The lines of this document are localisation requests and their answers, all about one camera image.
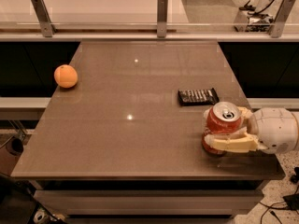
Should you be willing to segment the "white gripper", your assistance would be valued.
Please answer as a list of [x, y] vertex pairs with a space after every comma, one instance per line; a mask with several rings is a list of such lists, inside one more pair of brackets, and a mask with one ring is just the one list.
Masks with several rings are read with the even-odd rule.
[[[242, 121], [249, 119], [248, 133], [208, 134], [204, 137], [204, 141], [209, 147], [218, 151], [247, 153], [256, 151], [260, 143], [263, 147], [262, 151], [267, 154], [299, 150], [298, 111], [291, 112], [285, 108], [266, 107], [253, 113], [243, 106], [237, 109]], [[204, 112], [204, 120], [207, 120], [209, 111], [210, 109], [207, 109]]]

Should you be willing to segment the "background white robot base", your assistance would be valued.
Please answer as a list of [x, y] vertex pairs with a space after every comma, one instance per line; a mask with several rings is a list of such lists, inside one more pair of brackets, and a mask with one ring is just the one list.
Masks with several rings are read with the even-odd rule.
[[267, 32], [274, 17], [266, 12], [276, 0], [259, 0], [254, 6], [248, 1], [239, 7], [234, 28], [237, 32]]

